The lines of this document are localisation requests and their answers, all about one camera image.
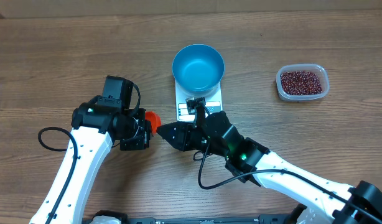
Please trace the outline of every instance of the beans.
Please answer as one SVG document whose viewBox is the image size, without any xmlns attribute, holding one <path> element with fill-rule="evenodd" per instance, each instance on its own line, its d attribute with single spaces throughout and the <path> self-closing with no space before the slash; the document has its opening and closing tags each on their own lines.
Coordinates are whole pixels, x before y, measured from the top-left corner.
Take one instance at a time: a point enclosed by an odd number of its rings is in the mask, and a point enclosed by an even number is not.
<svg viewBox="0 0 382 224">
<path fill-rule="evenodd" d="M 281 85 L 289 95 L 316 95 L 322 92 L 320 79 L 313 72 L 284 72 L 281 74 Z"/>
</svg>

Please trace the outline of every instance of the orange cap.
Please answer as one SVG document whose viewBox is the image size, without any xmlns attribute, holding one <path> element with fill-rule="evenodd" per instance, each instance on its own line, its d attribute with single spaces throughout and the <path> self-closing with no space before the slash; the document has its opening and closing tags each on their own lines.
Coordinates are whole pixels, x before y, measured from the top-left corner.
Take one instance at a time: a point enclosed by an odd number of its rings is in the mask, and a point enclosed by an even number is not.
<svg viewBox="0 0 382 224">
<path fill-rule="evenodd" d="M 155 114 L 153 111 L 147 111 L 146 120 L 149 120 L 151 122 L 152 133 L 156 134 L 156 129 L 160 125 L 162 125 L 161 118 L 158 116 L 158 114 Z"/>
</svg>

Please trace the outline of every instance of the green light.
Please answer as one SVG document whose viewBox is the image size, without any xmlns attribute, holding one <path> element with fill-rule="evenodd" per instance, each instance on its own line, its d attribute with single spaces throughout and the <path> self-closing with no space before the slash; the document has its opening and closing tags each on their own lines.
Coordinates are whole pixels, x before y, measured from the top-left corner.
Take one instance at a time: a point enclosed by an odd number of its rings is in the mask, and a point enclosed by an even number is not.
<svg viewBox="0 0 382 224">
<path fill-rule="evenodd" d="M 246 155 L 245 154 L 242 154 L 240 157 L 241 157 L 242 160 L 246 159 Z"/>
</svg>

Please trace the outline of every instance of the table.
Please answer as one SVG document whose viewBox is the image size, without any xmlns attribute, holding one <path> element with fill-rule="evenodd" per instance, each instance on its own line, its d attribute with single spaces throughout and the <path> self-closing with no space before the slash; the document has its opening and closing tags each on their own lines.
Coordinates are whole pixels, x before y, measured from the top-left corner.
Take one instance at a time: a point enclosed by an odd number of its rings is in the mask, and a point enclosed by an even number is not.
<svg viewBox="0 0 382 224">
<path fill-rule="evenodd" d="M 64 153 L 42 148 L 46 126 L 70 129 L 72 111 L 101 94 L 105 76 L 134 81 L 141 106 L 175 121 L 174 55 L 203 43 L 225 59 L 223 106 L 244 136 L 326 179 L 382 190 L 382 10 L 258 12 L 0 20 L 0 223 L 27 223 Z M 329 94 L 285 103 L 275 76 L 284 65 L 326 68 Z M 132 105 L 136 103 L 136 94 Z M 47 144 L 67 138 L 46 133 Z M 288 213 L 297 202 L 252 183 L 197 184 L 193 152 L 159 136 L 145 151 L 105 159 L 85 217 L 101 209 L 130 217 L 229 217 Z M 231 177 L 207 159 L 205 185 Z"/>
</svg>

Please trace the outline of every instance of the plastic container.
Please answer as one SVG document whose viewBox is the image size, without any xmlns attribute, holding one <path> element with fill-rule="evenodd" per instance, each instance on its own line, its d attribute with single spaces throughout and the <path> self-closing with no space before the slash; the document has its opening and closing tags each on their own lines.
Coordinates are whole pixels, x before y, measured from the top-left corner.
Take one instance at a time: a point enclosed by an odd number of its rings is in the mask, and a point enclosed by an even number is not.
<svg viewBox="0 0 382 224">
<path fill-rule="evenodd" d="M 315 95 L 303 95 L 303 96 L 287 94 L 281 85 L 281 74 L 284 72 L 294 72 L 294 71 L 314 72 L 320 79 L 322 93 L 315 94 Z M 278 95 L 280 99 L 284 101 L 299 102 L 299 101 L 317 100 L 317 99 L 323 98 L 329 92 L 329 80 L 328 80 L 327 71 L 325 71 L 325 69 L 322 66 L 317 64 L 295 64 L 295 65 L 283 66 L 278 71 L 276 80 L 277 80 Z"/>
</svg>

